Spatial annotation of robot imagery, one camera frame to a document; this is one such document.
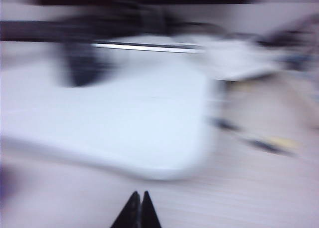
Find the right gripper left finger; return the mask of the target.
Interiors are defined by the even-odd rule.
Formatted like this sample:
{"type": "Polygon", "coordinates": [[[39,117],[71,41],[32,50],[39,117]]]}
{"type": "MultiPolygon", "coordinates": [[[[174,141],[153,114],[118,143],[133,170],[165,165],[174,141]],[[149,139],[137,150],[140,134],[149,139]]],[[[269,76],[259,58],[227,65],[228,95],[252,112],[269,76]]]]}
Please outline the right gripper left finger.
{"type": "Polygon", "coordinates": [[[138,221],[140,205],[140,195],[134,191],[112,223],[111,228],[134,228],[138,221]]]}

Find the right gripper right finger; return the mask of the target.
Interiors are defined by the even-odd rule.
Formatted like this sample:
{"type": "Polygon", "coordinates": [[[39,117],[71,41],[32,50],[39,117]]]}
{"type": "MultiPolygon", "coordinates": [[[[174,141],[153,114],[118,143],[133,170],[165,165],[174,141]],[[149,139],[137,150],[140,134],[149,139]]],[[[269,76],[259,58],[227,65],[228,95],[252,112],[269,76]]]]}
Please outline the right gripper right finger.
{"type": "Polygon", "coordinates": [[[144,192],[141,208],[141,227],[142,228],[161,228],[160,221],[153,206],[149,192],[144,192]]]}

